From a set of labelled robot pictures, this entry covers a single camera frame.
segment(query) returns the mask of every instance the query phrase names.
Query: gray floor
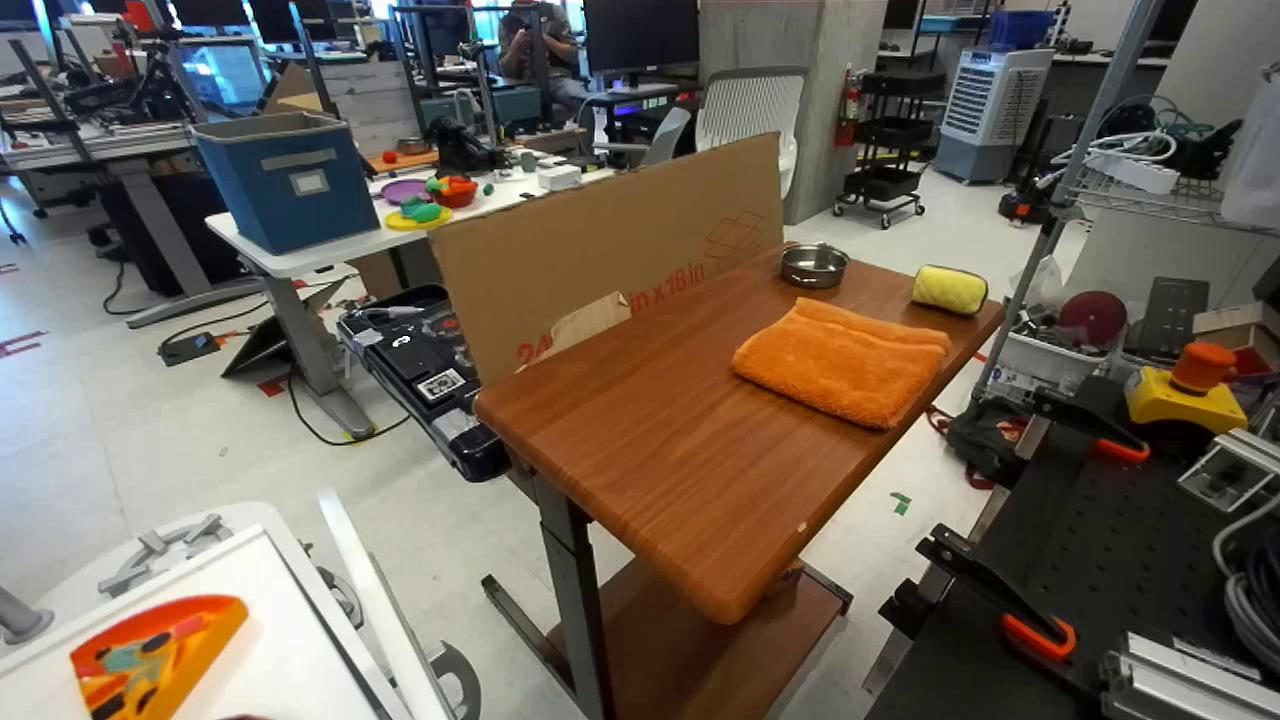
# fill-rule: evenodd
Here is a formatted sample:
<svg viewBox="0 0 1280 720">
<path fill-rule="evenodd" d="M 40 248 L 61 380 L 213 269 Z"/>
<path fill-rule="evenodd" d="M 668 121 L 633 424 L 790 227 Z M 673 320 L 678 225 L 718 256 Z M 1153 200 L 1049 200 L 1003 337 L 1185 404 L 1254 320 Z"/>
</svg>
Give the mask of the gray floor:
<svg viewBox="0 0 1280 720">
<path fill-rule="evenodd" d="M 112 263 L 96 260 L 80 234 L 91 210 L 61 210 L 38 225 L 26 200 L 14 191 L 3 200 L 30 225 L 38 248 L 0 244 L 0 338 L 44 332 L 40 348 L 0 357 L 3 589 L 38 600 L 102 547 L 233 501 L 276 505 L 304 539 L 318 539 L 322 558 L 332 558 L 318 493 L 338 489 L 411 628 L 458 644 L 482 666 L 485 717 L 575 717 L 573 699 L 482 596 L 482 574 L 497 571 L 540 623 L 557 615 L 537 513 L 517 489 L 502 478 L 465 485 L 416 427 L 365 449 L 322 449 L 294 420 L 289 395 L 219 380 L 233 348 L 166 369 L 158 343 L 168 332 L 256 300 L 127 332 L 123 320 L 102 310 Z M 860 214 L 817 214 L 790 234 L 829 238 L 858 260 L 901 273 L 920 263 L 972 269 L 998 291 L 1009 291 L 1034 232 L 998 214 L 998 186 L 927 174 L 926 200 L 927 214 L 904 214 L 894 232 Z M 1060 260 L 1074 263 L 1077 252 L 1080 234 L 1067 234 Z M 136 309 L 143 300 L 151 294 L 127 273 L 115 302 Z M 966 408 L 972 380 L 977 364 L 941 404 Z M 404 415 L 374 380 L 356 376 L 351 383 L 381 424 Z M 304 398 L 304 410 L 332 431 L 318 404 Z M 972 529 L 980 508 L 986 493 L 972 493 L 941 436 L 916 424 L 806 553 L 807 564 L 854 589 L 858 605 L 775 717 L 817 720 L 869 709 L 860 680 L 890 636 L 875 615 L 879 600 L 926 568 L 914 543 L 931 523 Z M 605 574 L 628 558 L 605 533 L 597 533 L 597 547 Z"/>
</svg>

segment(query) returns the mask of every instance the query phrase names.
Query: person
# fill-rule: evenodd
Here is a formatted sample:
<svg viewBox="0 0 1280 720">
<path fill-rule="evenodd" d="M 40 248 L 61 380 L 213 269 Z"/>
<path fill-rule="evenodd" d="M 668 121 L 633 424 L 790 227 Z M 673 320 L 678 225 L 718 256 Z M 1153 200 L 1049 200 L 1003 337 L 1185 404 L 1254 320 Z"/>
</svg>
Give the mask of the person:
<svg viewBox="0 0 1280 720">
<path fill-rule="evenodd" d="M 549 0 L 513 0 L 502 25 L 502 70 L 526 83 L 549 83 L 570 115 L 584 98 L 573 27 Z"/>
</svg>

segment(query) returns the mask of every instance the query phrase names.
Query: blue container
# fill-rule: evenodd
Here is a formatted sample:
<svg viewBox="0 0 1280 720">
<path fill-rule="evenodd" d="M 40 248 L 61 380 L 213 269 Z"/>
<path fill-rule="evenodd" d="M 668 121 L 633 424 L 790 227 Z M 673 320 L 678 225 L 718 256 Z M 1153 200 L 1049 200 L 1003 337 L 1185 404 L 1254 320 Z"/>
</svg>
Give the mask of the blue container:
<svg viewBox="0 0 1280 720">
<path fill-rule="evenodd" d="M 1036 49 L 1058 25 L 1058 10 L 993 10 L 987 43 L 1003 49 Z"/>
<path fill-rule="evenodd" d="M 239 232 L 270 252 L 381 227 L 343 125 L 311 115 L 209 125 L 196 147 Z"/>
</svg>

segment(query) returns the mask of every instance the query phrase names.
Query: cardboard sheet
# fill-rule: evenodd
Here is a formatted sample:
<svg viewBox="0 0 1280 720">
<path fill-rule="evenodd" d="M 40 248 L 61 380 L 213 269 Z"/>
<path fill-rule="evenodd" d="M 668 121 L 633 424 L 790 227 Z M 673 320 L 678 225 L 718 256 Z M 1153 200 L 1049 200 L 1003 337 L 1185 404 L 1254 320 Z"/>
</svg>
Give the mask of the cardboard sheet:
<svg viewBox="0 0 1280 720">
<path fill-rule="evenodd" d="M 553 348 L 560 315 L 626 291 L 633 315 L 786 244 L 775 135 L 444 225 L 433 252 L 482 383 Z"/>
</svg>

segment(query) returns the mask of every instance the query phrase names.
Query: orange towel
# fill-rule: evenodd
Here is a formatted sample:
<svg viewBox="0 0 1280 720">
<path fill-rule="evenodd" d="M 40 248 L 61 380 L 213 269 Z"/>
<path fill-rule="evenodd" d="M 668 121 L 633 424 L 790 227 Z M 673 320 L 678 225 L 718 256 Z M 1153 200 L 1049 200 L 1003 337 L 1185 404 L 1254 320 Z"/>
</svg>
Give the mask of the orange towel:
<svg viewBox="0 0 1280 720">
<path fill-rule="evenodd" d="M 943 332 L 884 323 L 800 294 L 790 315 L 737 348 L 731 369 L 820 410 L 901 427 L 914 398 L 943 369 L 947 348 Z"/>
</svg>

